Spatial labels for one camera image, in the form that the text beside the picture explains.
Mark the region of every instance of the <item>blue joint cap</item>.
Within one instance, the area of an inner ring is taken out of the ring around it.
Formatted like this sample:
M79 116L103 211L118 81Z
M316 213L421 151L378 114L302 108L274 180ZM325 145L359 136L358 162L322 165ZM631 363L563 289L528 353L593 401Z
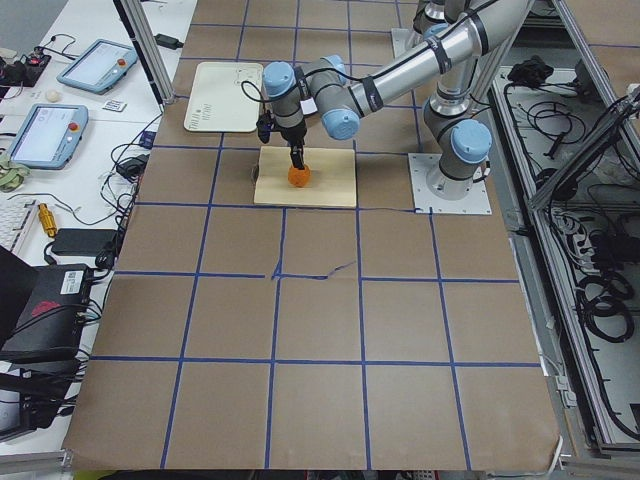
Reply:
M331 138L348 140L358 133L360 117L348 108L337 108L322 115L322 125Z
M286 62L273 62L262 73L264 88L269 98L279 97L296 82L293 67Z
M469 165L481 163L491 149L493 139L487 127L477 120L462 120L451 132L451 148Z
M422 35L422 38L426 40L427 38L433 37L438 33L446 30L447 28L449 28L448 23L436 23L435 25L430 26L427 29L427 31L424 32L424 34Z
M333 65L333 68L335 68L336 70L346 74L347 70L344 68L344 62L342 61L342 58L340 58L340 55L328 55L326 57L322 57L324 58L327 62L329 62L331 65ZM342 75L340 75L340 83L342 85L344 85L345 83L347 83L347 79L344 78Z

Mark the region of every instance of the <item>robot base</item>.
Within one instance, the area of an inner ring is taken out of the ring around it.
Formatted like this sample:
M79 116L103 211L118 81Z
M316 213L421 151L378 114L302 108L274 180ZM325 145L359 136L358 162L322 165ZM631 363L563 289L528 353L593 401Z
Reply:
M484 182L472 184L469 194L460 200L445 200L435 195L427 185L427 175L438 168L440 155L410 153L409 170L413 203L418 213L448 213L458 215L491 215L491 205Z

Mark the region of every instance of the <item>robotic arm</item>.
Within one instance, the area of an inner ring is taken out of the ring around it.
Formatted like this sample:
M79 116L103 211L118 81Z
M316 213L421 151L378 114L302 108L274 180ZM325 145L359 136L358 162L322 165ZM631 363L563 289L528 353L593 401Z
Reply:
M451 199L464 196L459 189L446 186L470 181L491 147L489 130L476 120L465 118L477 60L514 33L527 14L529 2L426 3L444 3L445 18L457 21L453 25L432 26L424 33L423 43L356 83L346 85L344 64L337 55L296 68L284 62L265 68L264 86L273 109L272 122L291 148L291 183L303 186L308 179L303 157L307 129L301 101L313 98L329 136L347 140L358 132L361 118L440 75L437 91L424 108L425 122L443 151L441 179L434 186L434 193Z

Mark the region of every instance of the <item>wooden board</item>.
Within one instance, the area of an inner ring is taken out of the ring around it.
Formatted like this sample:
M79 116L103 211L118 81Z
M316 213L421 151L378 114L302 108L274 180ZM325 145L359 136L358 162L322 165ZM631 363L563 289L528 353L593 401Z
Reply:
M287 180L291 166L288 147L262 147L254 203L306 207L356 206L355 152L331 148L307 148L305 164L311 179L303 188Z

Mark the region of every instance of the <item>red logo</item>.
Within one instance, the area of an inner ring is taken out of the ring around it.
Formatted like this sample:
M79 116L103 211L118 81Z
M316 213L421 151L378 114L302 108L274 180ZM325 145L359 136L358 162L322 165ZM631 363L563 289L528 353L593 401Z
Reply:
M32 317L37 317L38 315L42 315L43 313L48 312L49 310L53 310L54 308L60 307L61 305L57 302L52 302L50 300L43 300L38 303L35 308L31 311Z

